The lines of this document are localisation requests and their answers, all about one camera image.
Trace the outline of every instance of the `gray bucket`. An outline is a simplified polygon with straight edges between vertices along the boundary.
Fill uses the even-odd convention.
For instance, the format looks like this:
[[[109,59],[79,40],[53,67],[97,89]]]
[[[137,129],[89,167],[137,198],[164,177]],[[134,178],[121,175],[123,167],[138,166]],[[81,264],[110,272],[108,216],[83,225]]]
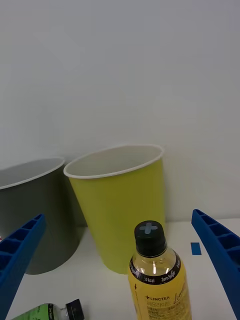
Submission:
[[[36,275],[68,260],[78,247],[64,159],[39,159],[0,170],[0,236],[44,214],[47,228],[26,271]]]

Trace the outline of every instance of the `white wall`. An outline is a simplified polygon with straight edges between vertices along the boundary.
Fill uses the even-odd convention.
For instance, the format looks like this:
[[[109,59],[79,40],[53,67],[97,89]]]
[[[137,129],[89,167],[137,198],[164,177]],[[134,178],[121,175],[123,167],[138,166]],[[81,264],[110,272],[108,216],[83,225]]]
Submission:
[[[239,217],[239,17],[237,0],[0,1],[0,167],[159,144],[168,219]]]

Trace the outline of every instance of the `green label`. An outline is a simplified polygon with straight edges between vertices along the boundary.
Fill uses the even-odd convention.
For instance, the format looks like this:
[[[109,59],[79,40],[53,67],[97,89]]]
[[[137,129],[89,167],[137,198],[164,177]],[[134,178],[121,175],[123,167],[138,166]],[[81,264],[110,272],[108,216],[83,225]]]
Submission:
[[[12,320],[54,320],[54,305],[42,304]]]

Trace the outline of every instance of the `plastic bottle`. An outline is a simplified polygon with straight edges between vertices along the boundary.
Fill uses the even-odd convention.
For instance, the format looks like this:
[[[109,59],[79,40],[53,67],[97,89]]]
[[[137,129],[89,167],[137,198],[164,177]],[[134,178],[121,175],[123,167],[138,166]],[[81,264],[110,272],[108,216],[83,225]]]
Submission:
[[[134,231],[136,253],[128,280],[138,320],[191,320],[186,270],[167,246],[162,225],[144,221]]]
[[[84,320],[80,300],[74,300],[60,309],[52,303],[45,303],[25,312],[12,320]]]

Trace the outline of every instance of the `black bottle cap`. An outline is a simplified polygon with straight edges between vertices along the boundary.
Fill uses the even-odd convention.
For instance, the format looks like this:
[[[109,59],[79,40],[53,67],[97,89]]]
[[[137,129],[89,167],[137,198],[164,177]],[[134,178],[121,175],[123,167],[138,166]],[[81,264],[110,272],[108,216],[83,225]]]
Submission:
[[[136,250],[144,257],[156,257],[166,248],[166,239],[162,225],[153,220],[139,223],[134,230]]]
[[[80,300],[74,300],[66,304],[69,320],[84,320],[84,313]]]

